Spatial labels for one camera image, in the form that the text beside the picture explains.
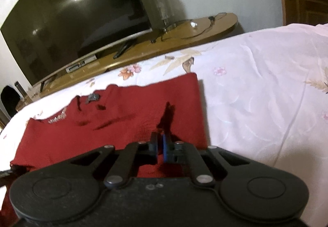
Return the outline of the red embellished knit sweater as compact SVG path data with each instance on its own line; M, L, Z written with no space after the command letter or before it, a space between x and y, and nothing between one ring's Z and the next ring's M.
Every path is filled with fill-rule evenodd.
M207 146L195 73L144 87L109 85L96 94L98 100L75 96L65 106L40 100L43 117L31 107L16 114L1 137L1 169L34 171L105 145L123 149L152 133Z

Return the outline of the floral white bed sheet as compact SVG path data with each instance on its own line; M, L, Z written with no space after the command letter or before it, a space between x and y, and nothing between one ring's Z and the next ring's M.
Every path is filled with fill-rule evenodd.
M291 172L306 182L303 220L327 226L327 25L291 24L155 57L85 80L26 106L1 133L1 169L30 119L60 112L75 96L197 75L208 142Z

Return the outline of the wooden TV stand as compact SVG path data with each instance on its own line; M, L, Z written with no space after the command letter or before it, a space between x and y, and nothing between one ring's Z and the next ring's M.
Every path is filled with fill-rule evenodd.
M37 84L30 96L21 100L16 106L20 111L26 105L40 98L46 97L59 90L71 87L79 82L90 79L99 74L122 68L173 51L194 47L219 40L231 33L238 25L237 15L234 13L219 13L211 20L210 17L194 19L197 28L190 26L190 20L179 22L177 27L168 33L161 34L153 31L138 38L136 44L128 48L120 57L114 59L115 46L104 50L103 57L86 64L74 72L55 75L47 85Z

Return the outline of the small white object on stand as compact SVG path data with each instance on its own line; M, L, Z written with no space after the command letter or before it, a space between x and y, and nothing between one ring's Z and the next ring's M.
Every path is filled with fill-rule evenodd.
M190 26L191 26L192 28L197 28L198 23L197 23L197 22L194 22L193 20L191 20L191 21L190 21Z

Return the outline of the grey remote in holder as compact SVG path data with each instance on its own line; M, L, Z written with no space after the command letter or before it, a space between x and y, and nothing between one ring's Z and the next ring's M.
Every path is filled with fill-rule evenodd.
M17 88L17 90L20 92L20 94L24 99L28 97L28 94L26 93L26 91L18 81L15 82L15 87Z

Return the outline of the black chair back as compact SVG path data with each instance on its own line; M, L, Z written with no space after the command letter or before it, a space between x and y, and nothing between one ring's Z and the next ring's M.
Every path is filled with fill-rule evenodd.
M20 100L19 94L9 85L6 85L1 91L1 102L10 117L17 113L16 106Z

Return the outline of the clear glass vase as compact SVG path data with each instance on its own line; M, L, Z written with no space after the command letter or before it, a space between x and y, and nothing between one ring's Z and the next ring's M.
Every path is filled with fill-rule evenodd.
M171 1L170 0L152 0L152 1L156 6L161 21L163 22L163 31L165 33L168 33L169 31L176 28Z

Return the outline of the large black curved television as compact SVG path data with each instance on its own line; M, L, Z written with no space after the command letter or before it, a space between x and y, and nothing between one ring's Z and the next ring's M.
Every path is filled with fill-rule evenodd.
M142 0L18 0L1 27L30 84L150 30Z

